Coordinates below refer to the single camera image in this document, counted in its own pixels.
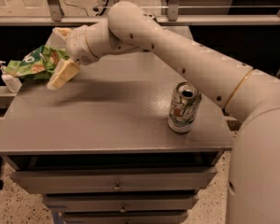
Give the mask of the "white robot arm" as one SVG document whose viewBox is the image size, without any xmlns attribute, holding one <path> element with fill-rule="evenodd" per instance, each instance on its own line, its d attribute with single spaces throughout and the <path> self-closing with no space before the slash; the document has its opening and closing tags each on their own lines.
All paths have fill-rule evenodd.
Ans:
<svg viewBox="0 0 280 224">
<path fill-rule="evenodd" d="M 280 79 L 158 25 L 121 1 L 105 21 L 65 36 L 69 63 L 49 80 L 59 89 L 82 64 L 136 48 L 153 52 L 242 124 L 231 152 L 226 224 L 280 224 Z"/>
</svg>

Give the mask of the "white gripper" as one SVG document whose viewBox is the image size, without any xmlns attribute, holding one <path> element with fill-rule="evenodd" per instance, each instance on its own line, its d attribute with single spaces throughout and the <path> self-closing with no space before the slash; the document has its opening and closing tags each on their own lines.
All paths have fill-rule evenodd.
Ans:
<svg viewBox="0 0 280 224">
<path fill-rule="evenodd" d="M 49 79 L 47 88 L 58 90 L 80 71 L 80 65 L 96 63 L 98 58 L 90 51 L 86 41 L 87 26 L 70 28 L 55 27 L 52 29 L 49 44 L 56 49 L 64 49 L 71 59 L 60 59 Z"/>
</svg>

